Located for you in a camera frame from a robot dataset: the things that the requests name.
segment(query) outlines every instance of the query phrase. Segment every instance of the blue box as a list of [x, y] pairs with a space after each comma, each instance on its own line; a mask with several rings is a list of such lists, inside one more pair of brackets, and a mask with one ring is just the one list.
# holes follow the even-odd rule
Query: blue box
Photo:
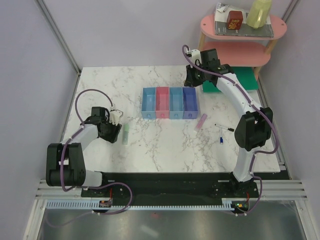
[[198, 116], [197, 94], [194, 87], [183, 87], [183, 119], [196, 119]]
[[170, 119], [184, 118], [184, 96], [182, 87], [170, 87]]
[[144, 87], [141, 114], [144, 119], [156, 119], [156, 88]]

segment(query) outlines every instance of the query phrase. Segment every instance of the green mat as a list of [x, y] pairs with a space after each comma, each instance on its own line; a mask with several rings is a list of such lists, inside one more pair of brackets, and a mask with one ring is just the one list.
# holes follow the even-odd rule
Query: green mat
[[[232, 69], [236, 74], [241, 85], [247, 91], [258, 89], [258, 83], [252, 67], [249, 66], [233, 66]], [[205, 81], [202, 85], [204, 93], [218, 93], [220, 90], [216, 88], [211, 82]]]

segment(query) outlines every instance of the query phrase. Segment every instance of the plastic bottle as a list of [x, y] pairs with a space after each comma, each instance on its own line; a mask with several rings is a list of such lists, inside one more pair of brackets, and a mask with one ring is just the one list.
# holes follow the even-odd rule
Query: plastic bottle
[[246, 24], [257, 29], [266, 24], [272, 0], [255, 0], [246, 18]]

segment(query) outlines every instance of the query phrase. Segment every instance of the white wall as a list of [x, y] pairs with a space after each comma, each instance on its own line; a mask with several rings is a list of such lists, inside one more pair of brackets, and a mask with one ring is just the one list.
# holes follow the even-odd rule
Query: white wall
[[20, 240], [77, 76], [33, 0], [2, 0], [0, 33], [0, 238]]
[[320, 226], [320, 25], [318, 0], [302, 0], [261, 76], [287, 156]]
[[[80, 67], [185, 65], [200, 21], [217, 2], [250, 9], [253, 0], [44, 0]], [[282, 17], [291, 0], [274, 0]]]

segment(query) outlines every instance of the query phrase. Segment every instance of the white marble surface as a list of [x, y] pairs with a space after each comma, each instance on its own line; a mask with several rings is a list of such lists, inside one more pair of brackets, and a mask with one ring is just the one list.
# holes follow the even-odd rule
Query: white marble surface
[[[143, 87], [182, 87], [185, 66], [85, 67], [77, 94], [85, 89], [99, 89], [108, 94], [116, 107], [124, 112], [121, 123], [129, 123], [128, 145], [122, 144], [123, 128], [116, 143], [100, 138], [84, 151], [88, 170], [103, 172], [231, 172], [237, 162], [238, 145], [234, 134], [223, 131], [224, 144], [219, 143], [220, 130], [214, 123], [236, 128], [239, 117], [222, 93], [203, 93], [197, 87], [200, 104], [198, 119], [144, 120], [141, 116]], [[250, 95], [259, 101], [256, 91]], [[83, 119], [91, 107], [110, 108], [105, 96], [98, 92], [83, 94], [78, 102]], [[194, 128], [201, 115], [208, 118], [198, 133]], [[65, 137], [71, 136], [80, 121], [75, 107], [71, 110]], [[271, 140], [265, 149], [272, 150]], [[259, 154], [256, 172], [279, 172], [276, 156]]]

